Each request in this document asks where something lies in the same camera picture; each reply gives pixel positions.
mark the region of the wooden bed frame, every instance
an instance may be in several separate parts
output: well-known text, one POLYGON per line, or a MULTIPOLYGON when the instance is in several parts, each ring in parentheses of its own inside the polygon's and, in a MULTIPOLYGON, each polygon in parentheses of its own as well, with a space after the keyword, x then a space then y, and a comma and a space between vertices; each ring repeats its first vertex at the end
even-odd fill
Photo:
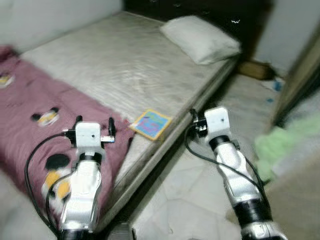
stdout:
POLYGON ((125 0, 126 11, 162 21, 202 17, 238 39, 246 60, 255 51, 272 6, 272 0, 125 0))

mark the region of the tiled floor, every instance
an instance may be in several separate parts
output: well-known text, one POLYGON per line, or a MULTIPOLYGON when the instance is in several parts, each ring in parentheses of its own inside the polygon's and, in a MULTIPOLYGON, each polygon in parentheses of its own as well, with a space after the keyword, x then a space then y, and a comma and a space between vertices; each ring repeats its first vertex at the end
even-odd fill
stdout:
MULTIPOLYGON (((264 131, 277 94, 260 82, 237 75, 219 102, 230 111, 230 124, 243 153, 253 157, 253 141, 264 131)), ((212 156, 200 142, 191 147, 212 156)), ((160 177, 145 195, 131 223, 138 240, 240 240, 239 226, 228 222, 231 208, 223 180, 212 163, 180 146, 160 177)))

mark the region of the pillow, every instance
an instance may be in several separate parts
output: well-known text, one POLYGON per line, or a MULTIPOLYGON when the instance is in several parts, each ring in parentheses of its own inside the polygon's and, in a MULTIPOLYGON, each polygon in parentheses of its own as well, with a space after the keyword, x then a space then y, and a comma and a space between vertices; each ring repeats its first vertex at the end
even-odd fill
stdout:
POLYGON ((170 20, 160 30, 196 64, 211 64, 241 52, 238 41, 197 16, 170 20))

